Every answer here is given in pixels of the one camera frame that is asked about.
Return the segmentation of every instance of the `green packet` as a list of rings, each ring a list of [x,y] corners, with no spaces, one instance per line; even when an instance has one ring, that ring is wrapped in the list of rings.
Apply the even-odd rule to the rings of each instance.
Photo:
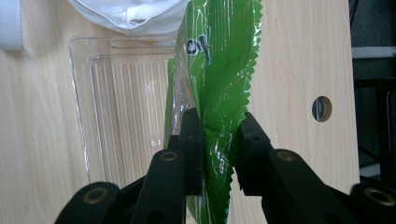
[[[191,0],[169,61],[165,144],[181,114],[196,107],[205,132],[203,194],[189,197],[198,223],[226,223],[237,155],[259,50],[260,0]]]

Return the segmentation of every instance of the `wooden surface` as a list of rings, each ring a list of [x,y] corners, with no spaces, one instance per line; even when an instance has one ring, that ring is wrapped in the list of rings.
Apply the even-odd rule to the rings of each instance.
[[[274,147],[297,151],[344,192],[359,181],[346,0],[263,1],[260,57],[249,110]],[[0,222],[52,223],[88,184],[68,62],[77,35],[120,35],[66,1],[22,1],[24,51],[0,50]],[[332,115],[314,120],[326,96]],[[258,198],[233,182],[230,222],[260,223]]]

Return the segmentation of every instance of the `black metal frame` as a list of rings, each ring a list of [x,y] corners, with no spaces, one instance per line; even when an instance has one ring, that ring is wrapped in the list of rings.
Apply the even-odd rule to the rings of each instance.
[[[355,89],[362,88],[375,88],[380,176],[386,185],[396,189],[396,78],[355,80]]]
[[[350,195],[326,186],[295,152],[274,149],[253,116],[239,129],[235,169],[247,196],[262,197],[268,223],[394,223],[396,193],[358,184]],[[180,136],[156,153],[146,177],[119,190],[90,184],[71,199],[56,223],[185,223],[186,195],[200,195],[203,131],[196,111],[185,113]]]

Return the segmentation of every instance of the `clear plastic tray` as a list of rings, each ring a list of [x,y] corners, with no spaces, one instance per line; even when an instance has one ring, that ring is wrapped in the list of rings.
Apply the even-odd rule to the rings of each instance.
[[[163,148],[168,37],[76,37],[69,42],[83,156],[90,182],[121,188]]]

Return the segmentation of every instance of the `white cloth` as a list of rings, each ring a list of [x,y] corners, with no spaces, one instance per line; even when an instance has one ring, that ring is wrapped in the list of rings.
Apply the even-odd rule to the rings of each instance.
[[[82,16],[126,35],[176,35],[189,0],[67,0]]]
[[[0,1],[0,49],[23,49],[21,0]]]

